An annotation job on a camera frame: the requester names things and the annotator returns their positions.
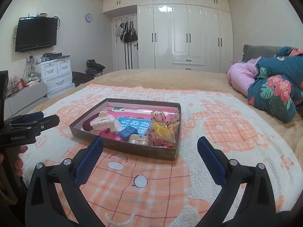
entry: green leaf print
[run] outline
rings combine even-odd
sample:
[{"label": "green leaf print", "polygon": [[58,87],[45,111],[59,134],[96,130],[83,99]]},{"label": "green leaf print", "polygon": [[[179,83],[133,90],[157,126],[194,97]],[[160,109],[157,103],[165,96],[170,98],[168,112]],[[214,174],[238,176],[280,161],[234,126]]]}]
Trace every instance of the green leaf print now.
[{"label": "green leaf print", "polygon": [[284,106],[286,106],[286,109],[288,110],[290,108],[290,104],[292,102],[292,99],[289,98],[287,102],[284,102]]},{"label": "green leaf print", "polygon": [[268,78],[268,74],[267,74],[267,71],[264,67],[261,67],[260,68],[260,74],[257,78]]},{"label": "green leaf print", "polygon": [[275,96],[269,101],[269,107],[271,115],[273,115],[274,117],[277,117],[277,114],[279,114],[280,117],[287,116],[287,110],[284,106],[284,102],[279,96]]},{"label": "green leaf print", "polygon": [[263,88],[261,88],[261,93],[260,93],[261,98],[263,99],[271,98],[274,94],[274,87],[268,88],[268,82],[264,83],[262,87]]}]

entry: blue cube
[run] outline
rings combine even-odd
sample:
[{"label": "blue cube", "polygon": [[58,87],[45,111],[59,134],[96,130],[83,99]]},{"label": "blue cube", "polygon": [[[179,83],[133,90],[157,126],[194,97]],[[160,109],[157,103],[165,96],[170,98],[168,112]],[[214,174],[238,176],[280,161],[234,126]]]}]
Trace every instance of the blue cube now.
[{"label": "blue cube", "polygon": [[128,141],[129,137],[133,134],[138,134],[138,130],[132,126],[128,126],[124,130],[119,131],[119,136],[125,141]]}]

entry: beige bedspread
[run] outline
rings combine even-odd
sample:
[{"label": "beige bedspread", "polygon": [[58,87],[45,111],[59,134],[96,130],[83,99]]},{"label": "beige bedspread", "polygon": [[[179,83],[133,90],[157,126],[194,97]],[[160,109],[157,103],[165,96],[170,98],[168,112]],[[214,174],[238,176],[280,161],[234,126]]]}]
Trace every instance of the beige bedspread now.
[{"label": "beige bedspread", "polygon": [[[123,86],[153,89],[198,89],[231,93],[247,105],[247,99],[235,91],[227,82],[227,75],[222,73],[192,72],[188,70],[123,70],[111,72],[83,84],[54,99],[51,99],[32,112],[42,111],[58,100],[77,92],[89,84]],[[289,144],[303,168],[303,120],[297,114],[293,121],[284,124],[264,111],[253,108],[282,138]]]}]

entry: clock face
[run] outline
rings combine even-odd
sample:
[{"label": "clock face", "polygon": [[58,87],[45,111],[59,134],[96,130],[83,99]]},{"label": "clock face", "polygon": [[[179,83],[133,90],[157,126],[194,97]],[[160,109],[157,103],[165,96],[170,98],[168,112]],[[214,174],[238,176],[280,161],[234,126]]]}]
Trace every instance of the clock face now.
[{"label": "clock face", "polygon": [[85,20],[86,20],[86,22],[90,23],[93,20],[93,16],[90,13],[88,13],[85,16]]}]

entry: television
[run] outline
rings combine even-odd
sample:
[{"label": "television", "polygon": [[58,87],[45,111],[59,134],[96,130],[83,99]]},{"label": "television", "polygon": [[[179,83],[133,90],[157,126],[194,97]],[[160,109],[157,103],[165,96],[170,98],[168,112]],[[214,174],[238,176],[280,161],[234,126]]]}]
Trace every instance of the television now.
[{"label": "television", "polygon": [[49,48],[57,44],[58,18],[19,18],[15,52]]}]

